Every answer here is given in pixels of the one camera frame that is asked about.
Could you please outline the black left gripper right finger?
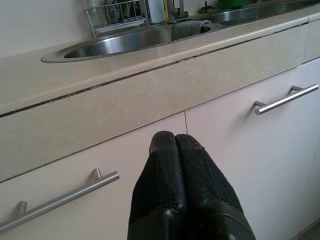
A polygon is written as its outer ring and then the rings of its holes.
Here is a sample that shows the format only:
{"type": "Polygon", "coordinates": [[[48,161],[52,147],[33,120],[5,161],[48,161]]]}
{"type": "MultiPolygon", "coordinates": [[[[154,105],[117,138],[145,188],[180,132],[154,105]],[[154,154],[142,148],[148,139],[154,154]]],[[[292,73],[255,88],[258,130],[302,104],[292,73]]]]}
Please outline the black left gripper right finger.
{"type": "Polygon", "coordinates": [[[232,185],[191,135],[176,135],[188,206],[194,211],[222,202],[243,213],[232,185]]]}

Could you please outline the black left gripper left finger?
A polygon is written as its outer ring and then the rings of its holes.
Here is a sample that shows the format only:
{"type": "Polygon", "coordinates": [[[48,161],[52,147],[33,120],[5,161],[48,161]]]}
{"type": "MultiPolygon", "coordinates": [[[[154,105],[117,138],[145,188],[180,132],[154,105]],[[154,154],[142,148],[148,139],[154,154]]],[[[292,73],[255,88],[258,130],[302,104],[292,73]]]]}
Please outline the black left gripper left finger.
{"type": "Polygon", "coordinates": [[[180,240],[187,199],[180,154],[170,131],[157,132],[134,186],[128,220],[129,240],[180,240]]]}

